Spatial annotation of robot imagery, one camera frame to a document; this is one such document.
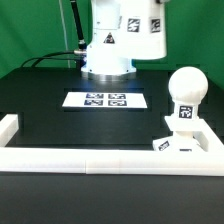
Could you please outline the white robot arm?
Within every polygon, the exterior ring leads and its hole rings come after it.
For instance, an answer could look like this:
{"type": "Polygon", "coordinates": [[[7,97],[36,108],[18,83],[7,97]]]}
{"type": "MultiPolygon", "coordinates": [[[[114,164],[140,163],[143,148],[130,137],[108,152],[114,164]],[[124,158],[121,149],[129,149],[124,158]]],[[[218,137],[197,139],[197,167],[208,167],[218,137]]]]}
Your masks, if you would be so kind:
{"type": "Polygon", "coordinates": [[[92,40],[87,46],[82,76],[100,81],[118,81],[132,77],[132,60],[117,52],[120,4],[117,0],[91,0],[92,40]]]}

